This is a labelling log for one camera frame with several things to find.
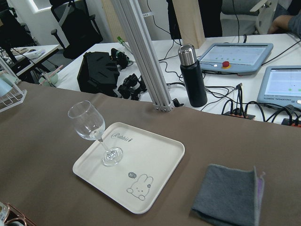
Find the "white rabbit tray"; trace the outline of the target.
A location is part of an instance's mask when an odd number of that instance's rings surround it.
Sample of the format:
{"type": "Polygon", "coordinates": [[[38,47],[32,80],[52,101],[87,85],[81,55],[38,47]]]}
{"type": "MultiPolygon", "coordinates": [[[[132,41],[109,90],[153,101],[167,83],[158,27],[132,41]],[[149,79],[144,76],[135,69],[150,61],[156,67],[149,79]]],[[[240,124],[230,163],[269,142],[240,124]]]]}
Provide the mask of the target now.
{"type": "Polygon", "coordinates": [[[104,149],[95,141],[76,160],[73,173],[132,213],[147,212],[184,156],[184,145],[121,122],[111,124],[103,139],[123,150],[122,160],[104,166],[104,149]]]}

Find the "aluminium frame post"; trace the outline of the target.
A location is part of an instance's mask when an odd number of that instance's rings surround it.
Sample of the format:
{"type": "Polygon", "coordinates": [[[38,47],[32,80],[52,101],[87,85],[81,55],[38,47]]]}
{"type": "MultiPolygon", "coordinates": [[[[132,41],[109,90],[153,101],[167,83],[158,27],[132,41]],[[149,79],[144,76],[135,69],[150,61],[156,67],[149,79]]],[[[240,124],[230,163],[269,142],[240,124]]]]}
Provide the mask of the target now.
{"type": "Polygon", "coordinates": [[[112,5],[155,108],[163,112],[171,111],[174,104],[138,1],[113,0],[112,5]]]}

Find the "grey folded cloth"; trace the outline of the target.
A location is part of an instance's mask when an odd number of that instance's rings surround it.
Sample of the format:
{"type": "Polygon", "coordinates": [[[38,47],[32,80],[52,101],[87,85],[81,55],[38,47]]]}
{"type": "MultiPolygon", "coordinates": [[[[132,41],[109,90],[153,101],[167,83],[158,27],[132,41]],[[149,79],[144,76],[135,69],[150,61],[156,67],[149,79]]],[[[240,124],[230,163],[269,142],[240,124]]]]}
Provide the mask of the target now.
{"type": "Polygon", "coordinates": [[[210,164],[192,210],[214,226],[257,226],[264,193],[264,176],[210,164]]]}

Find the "black office chair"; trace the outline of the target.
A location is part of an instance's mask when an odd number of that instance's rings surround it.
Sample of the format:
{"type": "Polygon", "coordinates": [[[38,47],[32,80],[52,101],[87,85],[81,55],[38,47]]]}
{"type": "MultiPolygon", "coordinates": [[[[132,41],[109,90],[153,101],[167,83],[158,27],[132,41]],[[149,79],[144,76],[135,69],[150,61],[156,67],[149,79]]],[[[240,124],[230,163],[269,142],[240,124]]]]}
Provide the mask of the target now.
{"type": "Polygon", "coordinates": [[[93,45],[103,41],[95,15],[90,15],[85,0],[51,0],[51,12],[69,43],[64,46],[57,30],[51,31],[61,47],[63,56],[76,59],[93,45]]]}

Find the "black plastic device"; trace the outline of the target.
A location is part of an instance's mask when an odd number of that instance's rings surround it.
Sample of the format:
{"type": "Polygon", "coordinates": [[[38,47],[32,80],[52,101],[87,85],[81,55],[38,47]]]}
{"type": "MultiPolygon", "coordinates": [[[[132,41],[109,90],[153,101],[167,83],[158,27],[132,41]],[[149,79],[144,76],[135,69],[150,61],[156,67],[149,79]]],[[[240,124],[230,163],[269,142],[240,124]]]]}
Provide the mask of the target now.
{"type": "Polygon", "coordinates": [[[87,52],[77,76],[79,89],[86,93],[103,93],[116,97],[119,71],[117,62],[113,61],[107,52],[87,52]]]}

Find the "orange power strip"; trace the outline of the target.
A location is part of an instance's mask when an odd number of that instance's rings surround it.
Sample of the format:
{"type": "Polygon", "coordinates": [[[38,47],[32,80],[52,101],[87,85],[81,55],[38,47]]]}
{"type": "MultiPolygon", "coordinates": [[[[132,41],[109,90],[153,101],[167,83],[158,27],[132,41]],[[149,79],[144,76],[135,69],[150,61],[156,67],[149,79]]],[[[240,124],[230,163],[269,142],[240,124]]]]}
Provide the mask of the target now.
{"type": "Polygon", "coordinates": [[[239,83],[236,86],[236,89],[238,90],[237,101],[236,101],[237,107],[234,108],[234,100],[232,100],[232,99],[227,100],[223,106],[221,115],[253,120],[255,118],[255,116],[251,115],[251,114],[247,114],[247,110],[243,109],[242,83],[239,83]],[[225,112],[225,107],[226,107],[227,103],[230,103],[230,110],[228,112],[225,112]]]}

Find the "black thermos bottle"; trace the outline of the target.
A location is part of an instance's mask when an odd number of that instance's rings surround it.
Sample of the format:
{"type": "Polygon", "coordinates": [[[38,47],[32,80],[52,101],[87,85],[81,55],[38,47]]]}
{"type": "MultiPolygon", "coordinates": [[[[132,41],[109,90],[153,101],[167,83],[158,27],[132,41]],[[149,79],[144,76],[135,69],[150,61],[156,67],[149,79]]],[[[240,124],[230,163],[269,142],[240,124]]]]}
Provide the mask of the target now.
{"type": "Polygon", "coordinates": [[[207,103],[207,96],[200,63],[197,59],[194,46],[192,44],[180,46],[178,55],[190,105],[193,107],[202,107],[207,103]]]}

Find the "seated person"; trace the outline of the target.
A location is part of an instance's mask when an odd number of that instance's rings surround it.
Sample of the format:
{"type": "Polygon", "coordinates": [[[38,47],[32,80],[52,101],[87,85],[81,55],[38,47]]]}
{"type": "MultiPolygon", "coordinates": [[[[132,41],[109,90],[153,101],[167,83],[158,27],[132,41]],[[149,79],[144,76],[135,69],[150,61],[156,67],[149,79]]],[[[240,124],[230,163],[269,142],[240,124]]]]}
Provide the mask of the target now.
{"type": "Polygon", "coordinates": [[[276,17],[268,29],[268,34],[275,34],[280,31],[291,32],[301,38],[301,12],[294,16],[280,15],[276,17]]]}

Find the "white cup rack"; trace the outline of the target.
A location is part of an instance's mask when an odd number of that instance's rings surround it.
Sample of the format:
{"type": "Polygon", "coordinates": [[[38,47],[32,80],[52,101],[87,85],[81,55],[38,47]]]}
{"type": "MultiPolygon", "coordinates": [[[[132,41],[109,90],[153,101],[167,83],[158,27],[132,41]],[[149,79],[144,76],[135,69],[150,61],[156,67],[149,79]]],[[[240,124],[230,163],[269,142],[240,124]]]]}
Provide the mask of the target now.
{"type": "Polygon", "coordinates": [[[26,97],[27,90],[21,90],[18,87],[21,80],[2,58],[0,58],[0,65],[4,69],[0,77],[0,111],[3,112],[21,104],[26,97]]]}

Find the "blue teach pendant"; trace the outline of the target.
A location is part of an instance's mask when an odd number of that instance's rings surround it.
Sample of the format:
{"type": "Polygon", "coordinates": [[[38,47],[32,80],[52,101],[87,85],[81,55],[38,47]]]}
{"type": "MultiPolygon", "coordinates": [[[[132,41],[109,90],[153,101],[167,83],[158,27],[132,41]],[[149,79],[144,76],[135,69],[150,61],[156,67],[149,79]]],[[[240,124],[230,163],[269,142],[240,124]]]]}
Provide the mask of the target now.
{"type": "Polygon", "coordinates": [[[266,68],[257,101],[270,106],[301,107],[301,67],[299,65],[266,68]]]}
{"type": "Polygon", "coordinates": [[[214,43],[198,60],[202,71],[252,75],[272,49],[272,43],[214,43]]]}

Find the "clear wine glass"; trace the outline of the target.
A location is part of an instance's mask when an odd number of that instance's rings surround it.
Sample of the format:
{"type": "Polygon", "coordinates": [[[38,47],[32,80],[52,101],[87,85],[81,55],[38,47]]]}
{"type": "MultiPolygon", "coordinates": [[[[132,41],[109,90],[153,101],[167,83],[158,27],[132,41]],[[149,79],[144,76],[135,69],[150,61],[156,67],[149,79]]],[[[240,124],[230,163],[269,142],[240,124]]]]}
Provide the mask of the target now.
{"type": "Polygon", "coordinates": [[[68,110],[68,117],[80,137],[97,140],[103,146],[103,165],[114,166],[122,160],[123,151],[120,147],[107,147],[103,142],[105,121],[91,102],[86,100],[76,103],[68,110]]]}

